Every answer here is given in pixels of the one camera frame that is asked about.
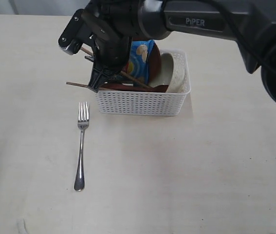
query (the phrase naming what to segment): white plastic basket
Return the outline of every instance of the white plastic basket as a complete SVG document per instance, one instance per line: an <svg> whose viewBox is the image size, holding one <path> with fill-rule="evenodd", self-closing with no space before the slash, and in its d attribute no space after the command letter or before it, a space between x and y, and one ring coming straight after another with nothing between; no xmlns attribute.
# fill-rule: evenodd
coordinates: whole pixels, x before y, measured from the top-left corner
<svg viewBox="0 0 276 234"><path fill-rule="evenodd" d="M103 91L96 94L100 112L104 114L138 116L176 116L184 99L191 91L186 53L182 50L165 49L162 53L171 53L185 68L182 93L152 93L128 91Z"/></svg>

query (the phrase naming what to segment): table surface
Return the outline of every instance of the table surface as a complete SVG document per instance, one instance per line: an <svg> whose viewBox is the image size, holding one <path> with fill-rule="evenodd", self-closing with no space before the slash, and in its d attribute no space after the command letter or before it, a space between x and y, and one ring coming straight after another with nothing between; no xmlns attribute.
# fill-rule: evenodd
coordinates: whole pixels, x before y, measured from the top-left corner
<svg viewBox="0 0 276 234"><path fill-rule="evenodd" d="M232 41L173 33L192 92L176 117L105 115L91 63L61 52L68 17L0 16L0 233L274 234L276 104ZM86 188L73 190L79 101Z"/></svg>

